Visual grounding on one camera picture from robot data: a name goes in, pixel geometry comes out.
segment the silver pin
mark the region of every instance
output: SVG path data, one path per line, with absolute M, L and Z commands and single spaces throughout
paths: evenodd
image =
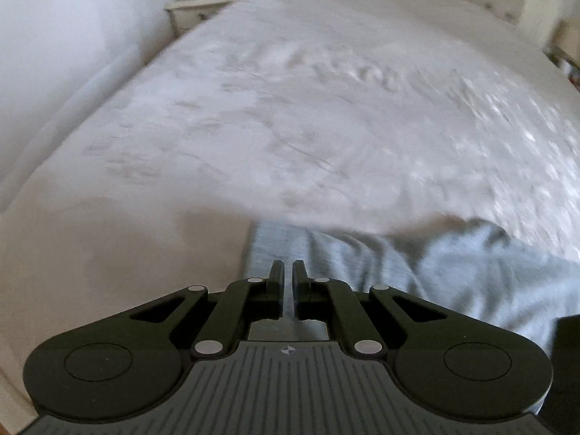
M 355 343 L 355 350 L 363 355 L 379 353 L 383 346 L 376 340 L 359 340 Z
M 223 345 L 217 340 L 202 340 L 195 344 L 195 351 L 202 355 L 214 355 L 223 350 Z

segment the gray cloth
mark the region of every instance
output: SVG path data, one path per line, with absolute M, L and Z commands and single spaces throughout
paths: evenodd
M 286 264 L 285 318 L 254 324 L 254 339 L 326 337 L 320 323 L 290 317 L 294 260 L 304 260 L 311 278 L 340 279 L 364 292 L 387 284 L 517 332 L 547 354 L 556 319 L 580 314 L 580 264 L 534 250 L 479 219 L 396 237 L 258 222 L 244 276 L 266 277 L 277 259 Z

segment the white nightstand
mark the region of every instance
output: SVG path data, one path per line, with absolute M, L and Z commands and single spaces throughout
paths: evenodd
M 239 0 L 178 0 L 165 9 L 169 12 L 175 37 L 180 37 L 234 1 Z

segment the shiny bedspread fabric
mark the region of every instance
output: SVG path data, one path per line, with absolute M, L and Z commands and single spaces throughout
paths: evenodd
M 484 218 L 579 260 L 580 97 L 460 0 L 243 0 L 83 123 L 0 221 L 0 368 L 240 272 L 254 219 L 370 233 Z

